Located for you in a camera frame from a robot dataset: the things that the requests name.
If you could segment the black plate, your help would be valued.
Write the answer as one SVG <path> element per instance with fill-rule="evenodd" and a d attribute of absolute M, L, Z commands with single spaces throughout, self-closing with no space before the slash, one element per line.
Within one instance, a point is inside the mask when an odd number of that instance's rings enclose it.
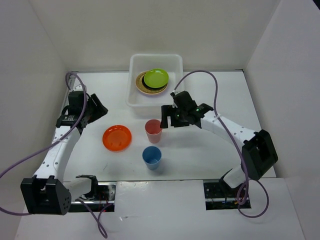
<path fill-rule="evenodd" d="M 162 89 L 165 89 L 165 88 L 168 86 L 168 84 L 165 84 L 165 85 L 163 85 L 163 86 L 161 86 L 161 87 L 150 87 L 150 86 L 148 86 L 148 85 L 145 83 L 145 77 L 144 77 L 144 76 L 142 77 L 141 82 L 142 82 L 142 85 L 143 85 L 146 89 L 151 90 L 151 91 L 162 90 Z"/>

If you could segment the green plate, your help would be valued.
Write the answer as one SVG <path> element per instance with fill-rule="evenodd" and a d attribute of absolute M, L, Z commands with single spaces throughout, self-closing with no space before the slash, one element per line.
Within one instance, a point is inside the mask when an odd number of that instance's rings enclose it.
<path fill-rule="evenodd" d="M 150 88 L 162 88 L 168 82 L 169 74 L 161 68 L 151 69 L 147 71 L 144 75 L 144 83 Z"/>

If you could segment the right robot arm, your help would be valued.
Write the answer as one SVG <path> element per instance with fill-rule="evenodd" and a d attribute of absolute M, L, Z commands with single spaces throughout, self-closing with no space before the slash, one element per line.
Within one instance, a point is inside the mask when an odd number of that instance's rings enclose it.
<path fill-rule="evenodd" d="M 258 181 L 278 161 L 271 135 L 254 131 L 225 117 L 208 104 L 198 105 L 187 91 L 172 93 L 173 104 L 161 106 L 160 127 L 197 126 L 229 142 L 240 153 L 240 165 L 221 177 L 220 193 L 229 197 L 246 180 Z"/>

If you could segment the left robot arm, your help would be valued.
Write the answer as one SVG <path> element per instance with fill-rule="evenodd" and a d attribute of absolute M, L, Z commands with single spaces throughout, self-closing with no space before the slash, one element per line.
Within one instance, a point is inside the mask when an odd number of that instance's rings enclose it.
<path fill-rule="evenodd" d="M 71 203 L 81 196 L 88 200 L 99 196 L 95 175 L 80 174 L 64 183 L 67 164 L 83 130 L 108 113 L 96 94 L 88 95 L 85 91 L 85 87 L 77 85 L 68 94 L 68 105 L 56 121 L 54 146 L 33 176 L 24 178 L 20 184 L 29 214 L 65 215 Z"/>

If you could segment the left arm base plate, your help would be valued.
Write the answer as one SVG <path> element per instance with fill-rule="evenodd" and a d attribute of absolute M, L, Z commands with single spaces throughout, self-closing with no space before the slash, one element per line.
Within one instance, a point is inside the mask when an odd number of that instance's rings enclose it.
<path fill-rule="evenodd" d="M 95 195 L 88 194 L 79 197 L 92 212 L 114 212 L 116 198 L 116 182 L 99 182 Z"/>

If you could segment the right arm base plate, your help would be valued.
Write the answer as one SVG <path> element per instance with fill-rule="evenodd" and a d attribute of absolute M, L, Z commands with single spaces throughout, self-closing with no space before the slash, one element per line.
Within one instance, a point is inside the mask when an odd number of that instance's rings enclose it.
<path fill-rule="evenodd" d="M 218 181 L 204 181 L 204 198 L 206 210 L 232 210 L 237 209 L 238 188 L 223 190 Z"/>

